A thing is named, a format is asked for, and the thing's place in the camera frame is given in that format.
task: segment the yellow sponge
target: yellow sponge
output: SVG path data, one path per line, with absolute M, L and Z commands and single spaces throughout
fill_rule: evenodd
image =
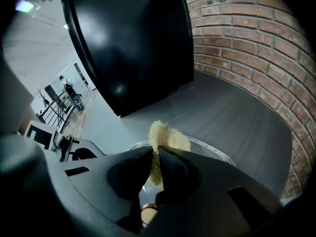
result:
M 188 138 L 184 136 L 181 132 L 168 127 L 160 120 L 153 122 L 150 126 L 149 142 L 153 147 L 154 154 L 150 180 L 154 185 L 162 186 L 158 146 L 168 146 L 185 151 L 190 151 L 191 144 Z

